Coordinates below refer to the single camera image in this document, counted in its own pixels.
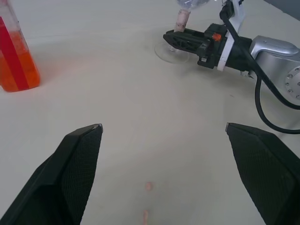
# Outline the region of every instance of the bottle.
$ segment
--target bottle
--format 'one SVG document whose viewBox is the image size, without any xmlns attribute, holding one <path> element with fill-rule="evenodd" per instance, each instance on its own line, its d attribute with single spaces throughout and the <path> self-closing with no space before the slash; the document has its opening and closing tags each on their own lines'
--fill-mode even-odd
<svg viewBox="0 0 300 225">
<path fill-rule="evenodd" d="M 40 84 L 38 69 L 9 0 L 0 0 L 0 84 L 8 92 Z"/>
<path fill-rule="evenodd" d="M 192 9 L 198 8 L 210 0 L 177 0 L 177 3 L 181 6 L 182 9 L 191 11 Z"/>
</svg>

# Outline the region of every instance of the white surface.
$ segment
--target white surface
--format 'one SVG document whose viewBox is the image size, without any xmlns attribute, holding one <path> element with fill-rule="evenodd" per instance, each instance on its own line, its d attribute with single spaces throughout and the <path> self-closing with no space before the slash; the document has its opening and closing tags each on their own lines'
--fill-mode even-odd
<svg viewBox="0 0 300 225">
<path fill-rule="evenodd" d="M 263 0 L 246 0 L 241 35 L 300 46 L 300 22 Z M 173 0 L 14 0 L 42 85 L 0 92 L 0 216 L 63 136 L 103 123 L 97 173 L 82 224 L 263 225 L 236 168 L 227 122 L 269 130 L 250 79 L 160 60 L 154 46 L 174 27 Z M 187 27 L 219 22 L 220 2 L 192 12 Z M 275 123 L 299 112 L 263 94 Z M 279 135 L 300 156 L 299 136 Z M 147 193 L 147 181 L 155 183 Z"/>
</svg>

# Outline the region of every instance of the orange liquid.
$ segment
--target orange liquid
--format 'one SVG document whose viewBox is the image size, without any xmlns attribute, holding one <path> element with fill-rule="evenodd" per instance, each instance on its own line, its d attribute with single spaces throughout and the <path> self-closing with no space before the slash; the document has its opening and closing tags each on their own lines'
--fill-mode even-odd
<svg viewBox="0 0 300 225">
<path fill-rule="evenodd" d="M 39 72 L 34 64 L 30 51 L 28 50 L 26 44 L 25 45 L 23 44 L 21 33 L 18 31 L 14 31 L 14 32 L 10 32 L 9 35 L 14 43 L 29 88 L 37 87 L 40 84 Z M 3 54 L 1 54 L 1 52 L 0 52 L 0 81 L 1 81 L 0 82 L 1 86 L 5 91 L 8 92 L 19 91 L 15 83 L 15 79 L 10 71 L 10 68 L 8 67 L 8 64 Z"/>
</svg>

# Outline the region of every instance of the pink object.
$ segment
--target pink object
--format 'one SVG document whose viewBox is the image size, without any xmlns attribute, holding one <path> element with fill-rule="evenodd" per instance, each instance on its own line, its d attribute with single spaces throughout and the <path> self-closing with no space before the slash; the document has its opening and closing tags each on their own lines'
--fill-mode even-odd
<svg viewBox="0 0 300 225">
<path fill-rule="evenodd" d="M 186 28 L 190 14 L 191 14 L 191 12 L 189 12 L 185 9 L 179 10 L 176 25 L 174 28 L 174 32 L 177 32 L 177 31 L 184 32 L 184 29 Z"/>
<path fill-rule="evenodd" d="M 145 185 L 146 191 L 152 191 L 153 185 L 152 182 L 147 182 Z"/>
<path fill-rule="evenodd" d="M 142 218 L 142 225 L 148 225 L 148 210 L 144 210 L 143 218 Z"/>
</svg>

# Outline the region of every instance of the small pink crumb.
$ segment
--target small pink crumb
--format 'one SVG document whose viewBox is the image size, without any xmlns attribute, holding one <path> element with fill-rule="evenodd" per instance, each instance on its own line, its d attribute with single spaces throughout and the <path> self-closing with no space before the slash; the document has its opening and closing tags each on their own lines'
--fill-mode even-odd
<svg viewBox="0 0 300 225">
<path fill-rule="evenodd" d="M 142 225 L 148 225 L 148 210 L 144 210 Z"/>
<path fill-rule="evenodd" d="M 152 182 L 147 182 L 145 185 L 146 191 L 152 191 L 153 185 Z"/>
</svg>

